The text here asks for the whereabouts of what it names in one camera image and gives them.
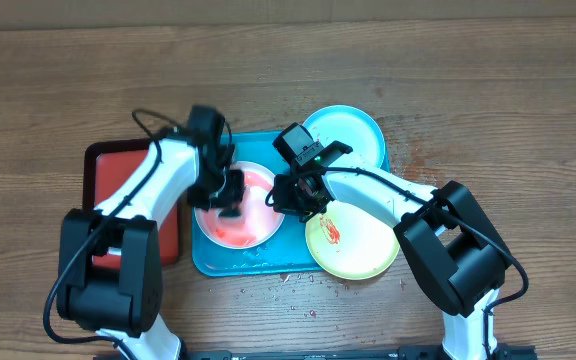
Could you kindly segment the white plate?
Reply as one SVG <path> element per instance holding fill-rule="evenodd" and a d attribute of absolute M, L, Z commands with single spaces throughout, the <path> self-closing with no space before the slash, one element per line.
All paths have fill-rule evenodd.
<path fill-rule="evenodd" d="M 252 248 L 268 240 L 284 218 L 265 204 L 275 175 L 249 161 L 236 162 L 233 168 L 244 174 L 244 196 L 239 205 L 241 215 L 227 218 L 220 216 L 221 209 L 204 211 L 198 208 L 194 215 L 201 232 L 213 243 L 229 249 Z"/>

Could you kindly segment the yellow-green plate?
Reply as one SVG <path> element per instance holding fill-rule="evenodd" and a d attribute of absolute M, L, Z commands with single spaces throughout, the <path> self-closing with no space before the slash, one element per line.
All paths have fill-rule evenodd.
<path fill-rule="evenodd" d="M 365 280 L 387 270 L 399 253 L 394 231 L 360 208 L 333 201 L 305 225 L 308 250 L 326 272 Z"/>

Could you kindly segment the light blue plate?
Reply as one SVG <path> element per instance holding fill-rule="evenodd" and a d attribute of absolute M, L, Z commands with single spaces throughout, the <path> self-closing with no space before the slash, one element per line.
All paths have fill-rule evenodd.
<path fill-rule="evenodd" d="M 366 112 L 348 105 L 327 106 L 312 113 L 303 126 L 324 146 L 340 141 L 373 166 L 389 170 L 385 138 Z"/>

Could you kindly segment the green and pink sponge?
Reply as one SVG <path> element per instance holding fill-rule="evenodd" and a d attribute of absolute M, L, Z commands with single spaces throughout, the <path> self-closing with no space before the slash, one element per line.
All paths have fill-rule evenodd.
<path fill-rule="evenodd" d="M 224 219 L 234 219 L 242 215 L 242 212 L 238 206 L 232 206 L 229 208 L 223 208 L 218 214 L 218 218 Z"/>

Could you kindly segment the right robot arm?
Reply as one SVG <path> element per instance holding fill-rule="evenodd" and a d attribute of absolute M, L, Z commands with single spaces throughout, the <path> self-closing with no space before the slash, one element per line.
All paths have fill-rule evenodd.
<path fill-rule="evenodd" d="M 390 227 L 417 284 L 444 316 L 442 354 L 494 359 L 493 316 L 510 250 L 462 184 L 441 188 L 409 182 L 354 153 L 292 156 L 265 203 L 307 221 L 332 201 L 353 205 Z"/>

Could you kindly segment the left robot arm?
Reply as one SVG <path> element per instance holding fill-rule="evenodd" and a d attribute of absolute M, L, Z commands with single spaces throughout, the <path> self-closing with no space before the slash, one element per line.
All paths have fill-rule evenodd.
<path fill-rule="evenodd" d="M 243 174 L 231 167 L 235 146 L 218 138 L 165 137 L 150 143 L 143 161 L 91 211 L 64 217 L 58 276 L 47 295 L 43 326 L 58 312 L 89 331 L 77 343 L 107 341 L 126 359 L 181 359 L 182 340 L 160 314 L 163 274 L 159 228 L 178 199 L 189 195 L 205 210 L 243 197 Z"/>

